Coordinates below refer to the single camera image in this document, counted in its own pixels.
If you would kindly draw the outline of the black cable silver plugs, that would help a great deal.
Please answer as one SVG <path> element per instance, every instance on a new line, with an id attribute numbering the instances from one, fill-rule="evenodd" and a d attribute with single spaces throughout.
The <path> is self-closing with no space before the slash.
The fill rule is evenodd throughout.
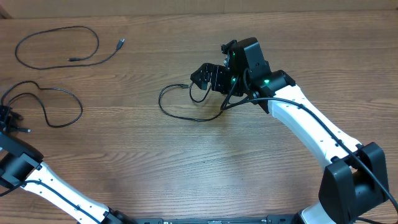
<path id="1" fill-rule="evenodd" d="M 223 114 L 223 111 L 219 110 L 217 112 L 217 114 L 213 114 L 212 116 L 209 116 L 209 117 L 205 116 L 204 118 L 200 118 L 198 116 L 183 114 L 182 110 L 185 109 L 184 106 L 175 105 L 176 108 L 172 109 L 172 105 L 165 106 L 163 104 L 163 98 L 164 98 L 165 94 L 170 91 L 174 91 L 174 90 L 187 90 L 189 98 L 194 105 L 204 104 L 204 102 L 208 98 L 210 89 L 206 88 L 205 95 L 201 99 L 197 100 L 192 95 L 192 87 L 193 87 L 193 82 L 191 82 L 191 84 L 175 83 L 175 84 L 171 84 L 171 85 L 167 85 L 167 86 L 163 87 L 163 89 L 161 89 L 161 91 L 159 93 L 159 97 L 158 97 L 158 106 L 159 106 L 161 112 L 163 112 L 167 116 L 170 116 L 171 118 L 181 119 L 181 120 L 185 120 L 185 121 L 199 122 L 199 123 L 213 121 Z"/>

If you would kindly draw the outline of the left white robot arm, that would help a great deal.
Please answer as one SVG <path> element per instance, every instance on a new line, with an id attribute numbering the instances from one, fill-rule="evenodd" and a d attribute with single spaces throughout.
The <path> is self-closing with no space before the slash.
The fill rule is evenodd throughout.
<path id="1" fill-rule="evenodd" d="M 14 121 L 21 116 L 1 106 L 1 186 L 5 196 L 22 188 L 36 194 L 73 217 L 78 223 L 134 223 L 134 221 L 108 206 L 83 195 L 62 180 L 43 161 L 44 156 L 36 148 L 10 135 Z"/>

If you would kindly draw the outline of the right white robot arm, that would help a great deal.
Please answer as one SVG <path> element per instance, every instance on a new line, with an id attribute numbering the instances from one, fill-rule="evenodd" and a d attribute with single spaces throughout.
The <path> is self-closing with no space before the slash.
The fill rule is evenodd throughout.
<path id="1" fill-rule="evenodd" d="M 202 90 L 259 105 L 301 140 L 323 170 L 318 202 L 298 212 L 294 223 L 353 223 L 391 199 L 384 151 L 347 135 L 286 72 L 272 71 L 256 38 L 232 40 L 221 51 L 224 63 L 204 63 L 191 81 Z"/>

